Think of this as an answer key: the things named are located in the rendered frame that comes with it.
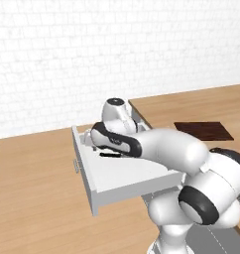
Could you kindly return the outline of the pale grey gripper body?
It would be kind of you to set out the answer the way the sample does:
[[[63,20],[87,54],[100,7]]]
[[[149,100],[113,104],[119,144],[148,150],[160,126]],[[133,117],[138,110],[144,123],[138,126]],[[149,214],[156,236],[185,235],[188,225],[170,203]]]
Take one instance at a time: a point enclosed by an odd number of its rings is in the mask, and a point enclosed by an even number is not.
[[[83,135],[83,143],[85,146],[89,146],[91,147],[93,150],[96,149],[95,145],[93,144],[92,140],[91,140],[91,135],[90,135],[90,131],[89,130],[86,130],[84,132],[84,135]]]

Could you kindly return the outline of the dark brown cutting board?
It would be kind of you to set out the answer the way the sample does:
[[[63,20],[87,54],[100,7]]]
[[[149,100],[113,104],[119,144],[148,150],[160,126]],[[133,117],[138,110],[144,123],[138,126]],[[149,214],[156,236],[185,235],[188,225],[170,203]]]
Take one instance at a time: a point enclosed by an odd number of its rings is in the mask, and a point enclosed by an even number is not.
[[[234,138],[220,122],[175,122],[179,131],[201,141],[233,141]]]

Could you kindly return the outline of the white open drawer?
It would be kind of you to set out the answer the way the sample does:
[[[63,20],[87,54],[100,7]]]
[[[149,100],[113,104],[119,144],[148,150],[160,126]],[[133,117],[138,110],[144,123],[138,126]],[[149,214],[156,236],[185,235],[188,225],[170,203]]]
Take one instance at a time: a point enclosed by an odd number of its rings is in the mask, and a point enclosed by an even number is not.
[[[156,191],[174,191],[181,184],[182,173],[135,158],[105,158],[83,143],[84,132],[71,127],[73,147],[93,216],[98,208],[127,198],[146,196]]]

